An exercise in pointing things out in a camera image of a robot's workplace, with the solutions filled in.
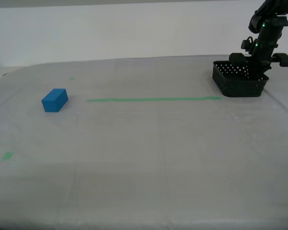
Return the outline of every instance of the black mesh basket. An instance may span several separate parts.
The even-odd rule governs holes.
[[[213,63],[212,79],[227,97],[259,97],[269,80],[264,74],[252,76],[248,65],[233,66],[229,61]]]

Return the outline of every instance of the white table surface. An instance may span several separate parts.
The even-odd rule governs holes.
[[[0,228],[288,230],[288,68],[273,66],[261,97],[227,98],[212,80],[224,59],[53,63],[0,78]],[[69,101],[45,113],[53,88]],[[207,96],[222,100],[87,102]]]

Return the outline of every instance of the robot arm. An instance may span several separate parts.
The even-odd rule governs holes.
[[[276,15],[288,14],[288,0],[266,0],[262,6],[255,11],[249,25],[249,30],[258,34],[267,18]]]
[[[288,26],[285,16],[288,14],[288,0],[266,0],[255,11],[249,25],[251,32],[258,34],[253,41],[252,37],[242,42],[241,48],[251,55],[245,57],[242,53],[233,53],[229,60],[233,65],[248,64],[253,78],[271,69],[272,62],[279,62],[280,66],[288,67],[287,54],[273,54],[278,47],[277,41],[282,35],[282,30]]]

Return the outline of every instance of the green tape line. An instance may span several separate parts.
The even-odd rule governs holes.
[[[88,99],[86,102],[173,102],[173,101],[207,101],[222,100],[222,97],[160,97],[160,98],[105,98]]]
[[[14,155],[14,153],[12,153],[12,152],[6,152],[5,155],[2,157],[2,160],[7,161],[10,158],[12,158],[13,155]]]

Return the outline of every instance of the blue block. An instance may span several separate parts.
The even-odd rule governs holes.
[[[58,112],[68,101],[66,89],[53,89],[42,99],[45,112]]]

